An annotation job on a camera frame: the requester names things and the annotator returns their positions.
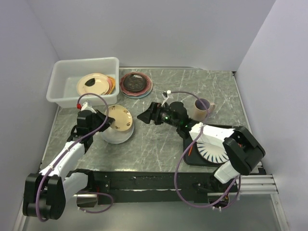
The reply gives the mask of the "cream plate with small motifs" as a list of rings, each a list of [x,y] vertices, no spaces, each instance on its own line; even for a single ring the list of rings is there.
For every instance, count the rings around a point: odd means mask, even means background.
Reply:
[[[116,131],[127,131],[133,124],[131,113],[125,107],[115,104],[108,107],[108,116],[114,119],[111,128]]]

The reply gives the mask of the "cream bowl with dark blotch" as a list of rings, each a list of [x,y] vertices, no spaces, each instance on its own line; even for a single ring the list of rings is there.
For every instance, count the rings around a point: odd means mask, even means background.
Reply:
[[[92,73],[82,77],[77,83],[77,93],[95,93],[105,95],[109,91],[108,77],[100,73]]]

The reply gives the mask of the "cream and pink round plate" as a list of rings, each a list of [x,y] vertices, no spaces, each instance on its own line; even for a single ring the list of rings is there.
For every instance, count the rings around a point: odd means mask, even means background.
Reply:
[[[110,87],[112,86],[112,83],[111,83],[111,80],[108,79],[108,83],[109,83],[109,90],[110,90]]]

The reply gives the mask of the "orange woven-pattern square plate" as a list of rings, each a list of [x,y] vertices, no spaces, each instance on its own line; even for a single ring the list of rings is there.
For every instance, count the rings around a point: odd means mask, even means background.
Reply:
[[[112,83],[112,86],[110,87],[108,94],[112,94],[113,90],[116,88],[116,80],[111,76],[108,76],[108,78],[111,80]]]

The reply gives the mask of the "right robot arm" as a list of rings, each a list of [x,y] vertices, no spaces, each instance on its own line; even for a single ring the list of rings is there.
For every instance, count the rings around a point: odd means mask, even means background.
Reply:
[[[146,124],[174,126],[180,137],[191,138],[197,143],[198,151],[206,151],[205,156],[211,162],[220,163],[210,181],[211,188],[217,192],[224,190],[229,180],[248,176],[266,154],[246,127],[206,125],[190,118],[181,102],[166,105],[152,102],[137,118]]]

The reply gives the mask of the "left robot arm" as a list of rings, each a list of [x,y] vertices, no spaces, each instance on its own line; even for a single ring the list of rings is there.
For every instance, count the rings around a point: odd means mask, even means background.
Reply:
[[[115,119],[99,110],[85,109],[77,114],[77,123],[71,129],[64,148],[54,160],[39,173],[27,176],[24,188],[22,212],[45,222],[57,220],[66,202],[78,192],[97,192],[94,173],[88,169],[73,167],[88,151],[97,132],[104,132]]]

